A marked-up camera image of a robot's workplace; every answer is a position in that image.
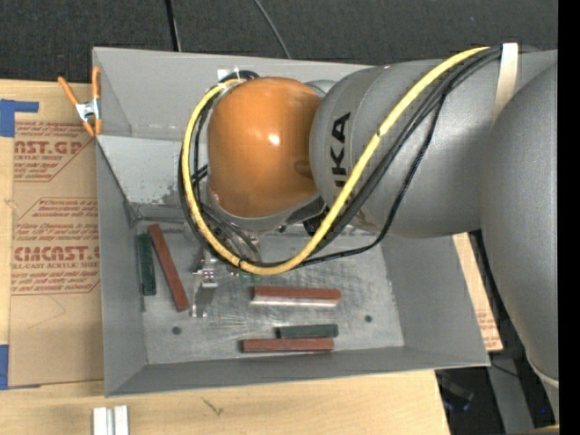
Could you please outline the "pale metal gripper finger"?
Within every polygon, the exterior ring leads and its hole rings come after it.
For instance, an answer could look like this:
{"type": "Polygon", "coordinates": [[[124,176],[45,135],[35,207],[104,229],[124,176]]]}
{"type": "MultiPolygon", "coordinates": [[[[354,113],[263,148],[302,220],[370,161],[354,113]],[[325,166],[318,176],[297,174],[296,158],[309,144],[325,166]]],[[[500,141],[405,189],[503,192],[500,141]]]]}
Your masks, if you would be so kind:
{"type": "Polygon", "coordinates": [[[201,316],[205,317],[208,314],[208,309],[213,301],[214,295],[218,289],[218,281],[213,269],[205,269],[203,271],[203,279],[201,283],[201,316]]]}
{"type": "Polygon", "coordinates": [[[189,314],[193,318],[202,318],[203,311],[199,306],[199,298],[198,298],[198,290],[200,288],[200,284],[203,281],[202,272],[198,269],[193,271],[190,275],[190,279],[188,282],[188,294],[189,294],[189,314]]]}

